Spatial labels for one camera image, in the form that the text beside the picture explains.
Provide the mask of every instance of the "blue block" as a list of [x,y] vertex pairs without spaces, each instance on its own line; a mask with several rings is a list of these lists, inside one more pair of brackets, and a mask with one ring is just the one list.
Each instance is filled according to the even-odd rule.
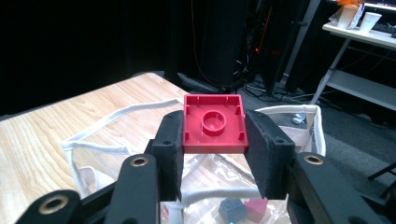
[[221,201],[219,213],[225,223],[237,223],[247,218],[247,211],[240,199],[229,198]]

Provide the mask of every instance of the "desk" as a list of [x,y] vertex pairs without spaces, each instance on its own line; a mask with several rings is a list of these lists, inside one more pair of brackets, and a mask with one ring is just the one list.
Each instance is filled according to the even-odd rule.
[[373,81],[355,77],[343,71],[336,70],[335,67],[340,61],[344,51],[350,40],[356,40],[363,43],[379,46],[381,48],[387,48],[396,50],[396,39],[391,38],[390,34],[385,34],[377,31],[370,31],[368,35],[363,35],[359,30],[346,30],[333,26],[330,23],[323,25],[323,30],[331,32],[333,35],[339,35],[344,37],[346,40],[335,57],[331,67],[327,71],[324,78],[319,83],[317,92],[310,104],[315,104],[323,92],[326,86],[333,87],[337,90],[344,91],[346,93],[360,97],[361,99],[370,101],[372,103],[382,105],[386,108],[396,110],[396,90],[375,83]]
[[[185,91],[154,74],[144,74],[97,91],[49,105],[0,122],[0,223],[13,223],[37,198],[57,189],[77,187],[64,158],[61,142],[85,130],[100,118],[127,105],[183,98]],[[134,114],[128,130],[113,133],[112,140],[127,139],[144,151],[154,138],[164,114],[182,105]]]

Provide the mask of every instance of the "red lego brick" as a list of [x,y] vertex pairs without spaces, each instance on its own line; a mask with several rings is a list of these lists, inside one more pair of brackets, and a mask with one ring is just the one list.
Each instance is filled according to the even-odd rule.
[[244,153],[248,148],[240,95],[184,97],[184,153]]

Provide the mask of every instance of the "white shelf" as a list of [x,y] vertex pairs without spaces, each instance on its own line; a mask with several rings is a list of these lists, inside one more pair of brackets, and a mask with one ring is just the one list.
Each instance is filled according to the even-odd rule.
[[352,76],[340,70],[335,70],[332,73],[327,85],[361,99],[396,110],[396,89],[389,86]]
[[346,30],[339,28],[328,22],[323,25],[323,30],[331,32],[333,35],[340,35],[344,38],[351,38],[363,43],[377,45],[386,49],[396,50],[396,39],[390,37],[391,34],[386,34],[378,31],[371,30],[368,34],[361,33],[359,28],[353,30]]

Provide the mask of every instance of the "pink block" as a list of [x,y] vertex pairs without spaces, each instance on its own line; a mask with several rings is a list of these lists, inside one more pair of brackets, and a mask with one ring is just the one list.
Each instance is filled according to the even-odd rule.
[[247,219],[259,223],[265,215],[267,204],[267,199],[250,199],[248,202],[245,202]]

